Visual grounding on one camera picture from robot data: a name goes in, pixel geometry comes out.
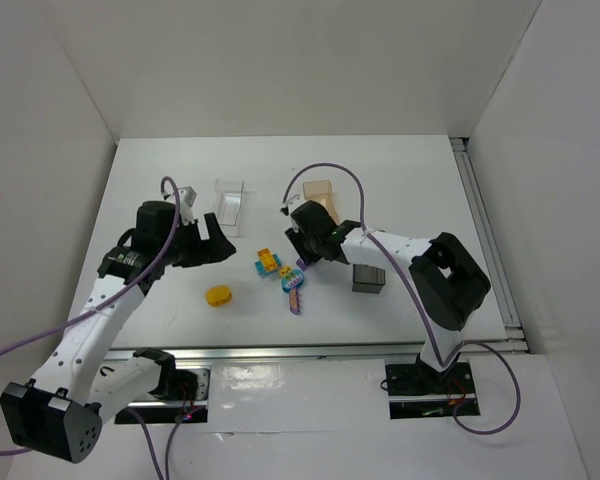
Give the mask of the yellow rounded lego brick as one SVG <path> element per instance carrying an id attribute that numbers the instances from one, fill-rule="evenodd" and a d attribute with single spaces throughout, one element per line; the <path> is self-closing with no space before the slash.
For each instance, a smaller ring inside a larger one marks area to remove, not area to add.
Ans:
<path id="1" fill-rule="evenodd" d="M 208 289 L 205 293 L 205 300 L 211 307 L 220 307 L 231 302 L 233 294 L 229 286 L 217 285 Z"/>

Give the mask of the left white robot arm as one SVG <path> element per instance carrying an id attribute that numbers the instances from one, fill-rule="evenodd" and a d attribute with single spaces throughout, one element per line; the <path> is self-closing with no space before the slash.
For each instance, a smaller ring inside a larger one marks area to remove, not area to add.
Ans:
<path id="1" fill-rule="evenodd" d="M 51 356 L 26 383 L 11 382 L 1 394 L 15 444 L 77 464 L 90 455 L 103 425 L 138 397 L 193 397 L 194 375 L 156 348 L 140 348 L 113 372 L 100 374 L 122 327 L 167 268 L 215 264 L 235 254 L 214 214 L 204 216 L 203 238 L 190 213 L 185 204 L 166 201 L 138 208 L 134 227 L 103 257 L 82 312 L 68 322 Z"/>

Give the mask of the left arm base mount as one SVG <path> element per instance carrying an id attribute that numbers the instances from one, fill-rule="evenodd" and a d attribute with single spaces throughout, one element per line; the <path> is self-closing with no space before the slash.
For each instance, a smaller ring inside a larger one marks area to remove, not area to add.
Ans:
<path id="1" fill-rule="evenodd" d="M 143 394 L 128 408 L 148 425 L 207 423 L 210 377 L 208 367 L 178 369 L 175 383 L 165 396 Z"/>

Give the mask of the purple curved lego brick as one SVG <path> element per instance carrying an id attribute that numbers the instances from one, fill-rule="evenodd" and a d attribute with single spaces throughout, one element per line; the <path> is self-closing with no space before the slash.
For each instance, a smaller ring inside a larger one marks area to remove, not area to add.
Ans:
<path id="1" fill-rule="evenodd" d="M 306 271 L 308 268 L 310 268 L 313 265 L 313 263 L 311 261 L 305 261 L 302 258 L 299 258 L 296 261 L 296 264 L 299 267 L 299 269 L 302 271 Z"/>

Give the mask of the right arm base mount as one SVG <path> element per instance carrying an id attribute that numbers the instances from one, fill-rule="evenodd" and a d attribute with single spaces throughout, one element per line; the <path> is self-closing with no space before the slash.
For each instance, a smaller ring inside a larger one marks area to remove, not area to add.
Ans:
<path id="1" fill-rule="evenodd" d="M 442 375 L 416 363 L 388 364 L 380 388 L 388 395 L 391 420 L 479 416 L 480 407 L 468 362 Z"/>

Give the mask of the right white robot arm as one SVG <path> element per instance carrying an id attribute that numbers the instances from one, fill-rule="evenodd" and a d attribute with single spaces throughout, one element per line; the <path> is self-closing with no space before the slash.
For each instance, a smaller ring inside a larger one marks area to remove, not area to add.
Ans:
<path id="1" fill-rule="evenodd" d="M 464 344 L 465 327 L 491 290 L 488 276 L 460 240 L 443 232 L 433 239 L 337 224 L 315 201 L 294 199 L 282 207 L 290 218 L 286 237 L 307 266 L 321 260 L 396 273 L 423 320 L 427 339 L 418 362 L 443 376 Z"/>

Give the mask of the purple printed lego piece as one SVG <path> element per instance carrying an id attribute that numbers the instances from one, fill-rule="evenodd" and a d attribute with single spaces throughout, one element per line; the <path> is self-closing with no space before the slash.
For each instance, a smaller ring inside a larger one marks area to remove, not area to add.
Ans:
<path id="1" fill-rule="evenodd" d="M 290 312 L 294 315 L 301 314 L 301 299 L 298 289 L 291 289 L 288 292 L 288 301 Z"/>

